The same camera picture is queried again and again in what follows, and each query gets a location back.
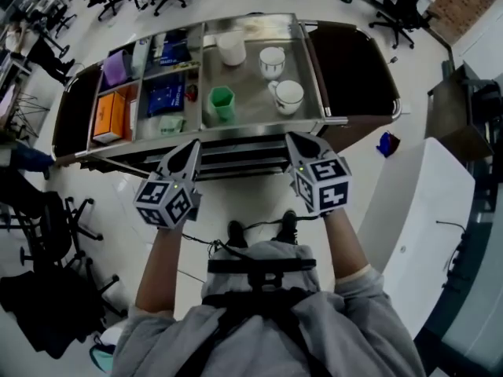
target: cardboard box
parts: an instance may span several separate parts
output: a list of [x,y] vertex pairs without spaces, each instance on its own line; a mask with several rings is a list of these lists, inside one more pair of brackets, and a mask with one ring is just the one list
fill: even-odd
[[123,137],[125,105],[125,98],[117,92],[98,100],[93,140],[107,144]]

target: white mug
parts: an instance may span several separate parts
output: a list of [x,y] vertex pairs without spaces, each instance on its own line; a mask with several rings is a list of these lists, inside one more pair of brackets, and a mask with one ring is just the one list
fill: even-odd
[[260,72],[265,79],[278,78],[285,69],[285,50],[282,47],[266,47],[260,52]]
[[222,61],[228,66],[237,66],[246,59],[243,33],[240,31],[217,37],[217,47]]
[[304,89],[295,81],[271,81],[269,91],[273,94],[277,110],[282,115],[293,115],[304,99]]

